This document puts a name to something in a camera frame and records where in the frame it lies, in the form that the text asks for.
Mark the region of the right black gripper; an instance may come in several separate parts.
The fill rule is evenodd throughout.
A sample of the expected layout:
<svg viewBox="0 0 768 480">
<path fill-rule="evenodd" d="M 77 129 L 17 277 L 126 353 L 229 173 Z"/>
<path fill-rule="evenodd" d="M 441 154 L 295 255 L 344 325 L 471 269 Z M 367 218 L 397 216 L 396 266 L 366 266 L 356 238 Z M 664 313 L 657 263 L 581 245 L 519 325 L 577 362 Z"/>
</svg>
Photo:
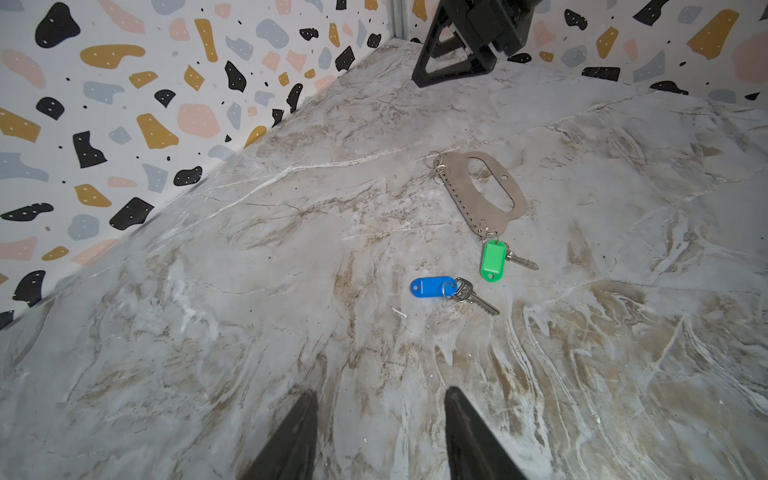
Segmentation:
<svg viewBox="0 0 768 480">
<path fill-rule="evenodd" d="M 527 41 L 539 0 L 445 1 L 437 7 L 411 79 L 420 88 L 489 74 L 497 54 Z"/>
</svg>

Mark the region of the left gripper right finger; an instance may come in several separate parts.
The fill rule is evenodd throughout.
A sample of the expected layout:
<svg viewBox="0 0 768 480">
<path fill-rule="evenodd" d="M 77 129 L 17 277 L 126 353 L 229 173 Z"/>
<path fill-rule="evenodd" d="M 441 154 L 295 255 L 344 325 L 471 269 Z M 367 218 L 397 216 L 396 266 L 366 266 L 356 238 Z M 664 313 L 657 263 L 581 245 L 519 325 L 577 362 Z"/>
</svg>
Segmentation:
<svg viewBox="0 0 768 480">
<path fill-rule="evenodd" d="M 446 390 L 444 407 L 452 480 L 527 479 L 460 388 Z"/>
</svg>

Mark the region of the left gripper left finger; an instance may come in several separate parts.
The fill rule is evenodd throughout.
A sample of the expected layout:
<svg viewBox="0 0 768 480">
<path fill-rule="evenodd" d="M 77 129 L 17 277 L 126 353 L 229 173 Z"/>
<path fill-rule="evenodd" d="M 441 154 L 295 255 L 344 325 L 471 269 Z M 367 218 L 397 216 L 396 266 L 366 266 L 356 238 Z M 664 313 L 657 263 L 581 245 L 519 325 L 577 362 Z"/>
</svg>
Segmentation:
<svg viewBox="0 0 768 480">
<path fill-rule="evenodd" d="M 318 398 L 314 390 L 306 390 L 240 479 L 312 479 L 317 434 Z"/>
</svg>

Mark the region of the blue capped key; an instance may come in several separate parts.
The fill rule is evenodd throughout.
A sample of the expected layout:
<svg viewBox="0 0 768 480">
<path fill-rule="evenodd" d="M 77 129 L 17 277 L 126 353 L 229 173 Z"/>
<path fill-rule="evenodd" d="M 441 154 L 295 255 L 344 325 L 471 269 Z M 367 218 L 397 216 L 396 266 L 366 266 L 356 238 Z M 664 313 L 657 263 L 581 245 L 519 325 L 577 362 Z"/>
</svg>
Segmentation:
<svg viewBox="0 0 768 480">
<path fill-rule="evenodd" d="M 422 277 L 409 285 L 410 293 L 416 298 L 444 298 L 459 303 L 469 302 L 482 308 L 492 316 L 498 316 L 500 311 L 493 305 L 480 298 L 474 290 L 474 285 L 461 277 Z"/>
</svg>

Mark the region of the metal keyring plate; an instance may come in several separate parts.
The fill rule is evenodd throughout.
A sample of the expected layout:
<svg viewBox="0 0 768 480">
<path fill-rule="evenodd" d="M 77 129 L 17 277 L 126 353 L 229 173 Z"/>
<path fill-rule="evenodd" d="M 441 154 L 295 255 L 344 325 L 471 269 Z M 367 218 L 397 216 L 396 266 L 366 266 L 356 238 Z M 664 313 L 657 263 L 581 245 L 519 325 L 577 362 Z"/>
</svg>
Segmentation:
<svg viewBox="0 0 768 480">
<path fill-rule="evenodd" d="M 502 209 L 492 203 L 477 187 L 470 172 L 473 161 L 482 163 L 499 184 L 511 202 L 509 209 Z M 480 238 L 502 235 L 511 221 L 522 217 L 527 211 L 527 200 L 516 180 L 499 161 L 485 152 L 438 153 L 432 169 L 446 187 L 467 225 Z"/>
</svg>

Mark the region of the green capped key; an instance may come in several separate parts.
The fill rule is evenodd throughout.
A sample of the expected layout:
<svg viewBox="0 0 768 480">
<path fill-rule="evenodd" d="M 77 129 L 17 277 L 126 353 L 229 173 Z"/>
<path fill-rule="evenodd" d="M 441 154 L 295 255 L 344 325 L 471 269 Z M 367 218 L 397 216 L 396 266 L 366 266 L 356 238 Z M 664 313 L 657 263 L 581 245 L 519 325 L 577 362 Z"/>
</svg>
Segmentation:
<svg viewBox="0 0 768 480">
<path fill-rule="evenodd" d="M 488 240 L 483 244 L 480 275 L 484 280 L 490 283 L 501 280 L 507 263 L 514 263 L 533 271 L 539 270 L 537 263 L 518 256 L 505 242 Z"/>
</svg>

